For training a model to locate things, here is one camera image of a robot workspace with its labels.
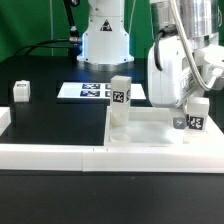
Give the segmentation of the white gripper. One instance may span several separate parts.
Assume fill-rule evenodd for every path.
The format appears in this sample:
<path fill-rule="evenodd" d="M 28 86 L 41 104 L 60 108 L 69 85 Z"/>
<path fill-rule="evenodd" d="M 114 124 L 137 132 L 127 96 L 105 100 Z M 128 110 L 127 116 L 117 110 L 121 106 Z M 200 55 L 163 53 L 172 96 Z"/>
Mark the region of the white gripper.
<path fill-rule="evenodd" d="M 210 91 L 220 86 L 224 76 L 224 47 L 215 43 L 193 49 L 187 41 L 190 55 L 196 65 L 192 71 L 181 39 L 160 33 L 148 54 L 148 94 L 153 107 L 171 110 L 172 125 L 185 129 L 187 118 L 181 106 L 197 92 Z"/>

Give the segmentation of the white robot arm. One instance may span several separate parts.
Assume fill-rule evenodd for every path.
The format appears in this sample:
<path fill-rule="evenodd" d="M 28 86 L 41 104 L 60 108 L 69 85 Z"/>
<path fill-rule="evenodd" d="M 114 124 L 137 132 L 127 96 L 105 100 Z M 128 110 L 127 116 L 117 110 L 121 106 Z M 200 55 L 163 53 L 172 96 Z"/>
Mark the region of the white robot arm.
<path fill-rule="evenodd" d="M 154 43 L 148 53 L 148 94 L 157 108 L 182 107 L 192 130 L 202 130 L 209 101 L 197 96 L 221 80 L 209 59 L 218 47 L 218 0 L 149 0 Z M 88 0 L 89 23 L 78 63 L 113 71 L 134 62 L 124 29 L 125 0 Z"/>

